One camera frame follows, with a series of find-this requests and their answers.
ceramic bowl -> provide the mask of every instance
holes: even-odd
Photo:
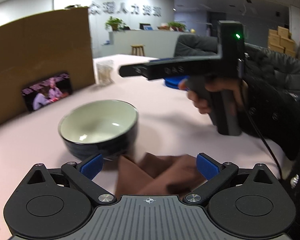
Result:
[[[133,147],[138,133],[138,111],[118,100],[92,102],[64,116],[58,131],[68,150],[79,160],[97,153],[114,159]]]

folded brown napkin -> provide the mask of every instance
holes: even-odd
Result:
[[[121,195],[179,195],[181,198],[200,186],[205,178],[190,155],[155,156],[147,153],[138,163],[120,156],[115,191]]]

pink tabletop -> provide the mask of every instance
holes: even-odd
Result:
[[[149,57],[115,55],[119,65],[147,62]],[[144,77],[122,78],[113,72],[114,84],[98,88],[87,87],[74,95],[32,114],[18,117],[0,126],[0,240],[11,236],[3,219],[3,208],[12,192],[35,163],[47,168],[59,168],[68,161],[78,161],[66,149],[58,134],[60,119],[73,108],[95,100],[118,99],[134,105],[139,113],[139,133],[135,159],[145,152],[155,155],[196,156],[204,152],[223,163],[233,162],[241,168],[265,163],[278,176],[276,165],[257,138],[242,134],[238,137],[217,133],[208,115],[201,115],[186,98],[186,92],[164,86],[163,80],[147,81]],[[281,148],[269,141],[279,163],[283,162]],[[117,171],[102,171],[93,180],[114,193]]]

bowl rim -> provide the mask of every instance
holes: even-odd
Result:
[[[64,121],[69,115],[71,115],[74,111],[78,110],[78,109],[81,108],[81,107],[84,107],[84,106],[87,106],[87,105],[90,105],[90,104],[93,104],[93,103],[96,103],[96,102],[104,102],[104,101],[121,102],[121,103],[126,103],[126,104],[132,106],[133,109],[135,110],[135,113],[136,113],[136,118],[135,118],[134,122],[132,123],[132,125],[129,126],[124,132],[121,132],[121,133],[117,134],[117,135],[114,136],[114,137],[110,137],[110,138],[107,139],[107,140],[98,141],[98,142],[79,143],[79,142],[70,141],[70,140],[66,139],[66,138],[62,135],[62,133],[61,133],[61,125],[62,125],[63,121]],[[58,124],[58,133],[59,133],[59,135],[63,138],[63,140],[66,140],[67,142],[70,142],[70,143],[74,143],[74,144],[78,144],[78,145],[98,144],[98,143],[103,143],[103,142],[106,142],[106,141],[113,140],[113,139],[115,139],[115,138],[117,138],[117,137],[119,137],[119,136],[125,134],[126,132],[130,131],[130,130],[133,128],[133,126],[135,126],[135,124],[138,122],[138,119],[139,119],[139,111],[138,111],[138,109],[136,109],[135,106],[133,106],[132,104],[130,104],[130,103],[128,103],[128,102],[125,102],[125,101],[123,101],[123,100],[117,100],[117,99],[97,100],[97,101],[93,101],[93,102],[86,103],[86,104],[83,104],[83,105],[81,105],[81,106],[78,106],[77,108],[74,108],[74,109],[72,109],[70,112],[68,112],[67,114],[65,114],[65,115],[61,118],[61,120],[59,121],[59,124]]]

hand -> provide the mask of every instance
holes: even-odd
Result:
[[[242,81],[243,94],[245,99],[247,98],[248,85]],[[186,90],[186,80],[183,80],[178,85],[180,90]],[[234,100],[237,103],[237,108],[239,111],[244,109],[243,102],[241,99],[240,86],[237,79],[226,79],[226,78],[216,78],[211,82],[205,84],[205,88],[209,92],[220,92],[222,90],[232,90],[234,95]],[[193,104],[198,108],[200,114],[211,113],[211,108],[208,101],[205,99],[200,99],[198,95],[193,91],[188,91],[188,98],[193,101]]]

